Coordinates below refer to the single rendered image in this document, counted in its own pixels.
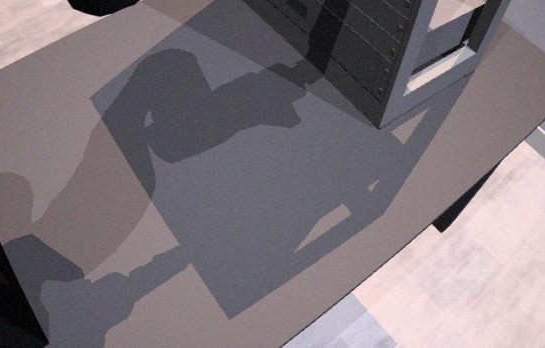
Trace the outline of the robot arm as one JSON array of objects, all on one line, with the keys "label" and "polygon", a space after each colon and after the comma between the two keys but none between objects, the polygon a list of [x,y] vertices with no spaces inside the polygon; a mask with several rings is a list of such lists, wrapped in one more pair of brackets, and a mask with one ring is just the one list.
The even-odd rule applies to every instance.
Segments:
[{"label": "robot arm", "polygon": [[135,5],[140,0],[67,0],[74,10],[93,16],[106,16],[126,7]]}]

